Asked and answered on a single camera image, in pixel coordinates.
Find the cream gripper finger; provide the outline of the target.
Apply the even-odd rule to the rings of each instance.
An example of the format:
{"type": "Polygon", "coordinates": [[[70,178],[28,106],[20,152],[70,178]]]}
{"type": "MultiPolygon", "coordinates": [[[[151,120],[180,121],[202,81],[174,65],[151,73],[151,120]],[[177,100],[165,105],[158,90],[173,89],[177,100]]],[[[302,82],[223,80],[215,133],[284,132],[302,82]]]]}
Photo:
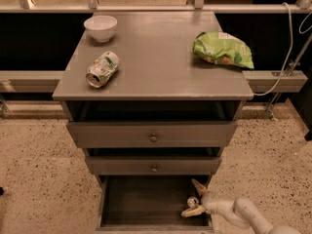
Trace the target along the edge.
{"type": "Polygon", "coordinates": [[[201,206],[201,205],[198,205],[196,207],[193,207],[193,208],[189,208],[185,211],[183,211],[181,213],[181,215],[183,217],[191,217],[191,216],[194,216],[194,215],[201,215],[202,213],[204,213],[206,211],[206,209],[201,206]]]}
{"type": "Polygon", "coordinates": [[[208,191],[208,188],[195,178],[192,178],[191,182],[200,196],[203,196],[208,191]]]}

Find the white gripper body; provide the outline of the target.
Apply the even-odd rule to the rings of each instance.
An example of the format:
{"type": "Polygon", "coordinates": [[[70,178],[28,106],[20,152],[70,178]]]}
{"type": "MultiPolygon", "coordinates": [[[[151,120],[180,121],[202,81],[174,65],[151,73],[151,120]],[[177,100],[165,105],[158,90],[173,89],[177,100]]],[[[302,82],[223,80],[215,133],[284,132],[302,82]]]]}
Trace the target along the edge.
{"type": "Polygon", "coordinates": [[[211,215],[226,216],[232,208],[232,201],[208,191],[202,195],[201,204],[205,211],[211,215]]]}

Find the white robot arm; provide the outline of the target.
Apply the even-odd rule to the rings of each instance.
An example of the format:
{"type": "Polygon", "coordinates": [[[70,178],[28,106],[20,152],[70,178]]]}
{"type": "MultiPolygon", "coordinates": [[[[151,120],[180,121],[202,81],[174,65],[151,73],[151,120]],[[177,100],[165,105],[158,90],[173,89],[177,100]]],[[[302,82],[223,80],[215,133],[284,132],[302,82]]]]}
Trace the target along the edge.
{"type": "Polygon", "coordinates": [[[236,227],[251,228],[254,234],[301,234],[287,225],[273,226],[247,197],[222,198],[195,178],[192,178],[191,182],[201,199],[194,196],[189,197],[187,199],[188,209],[181,213],[183,217],[201,214],[220,215],[236,227]]]}

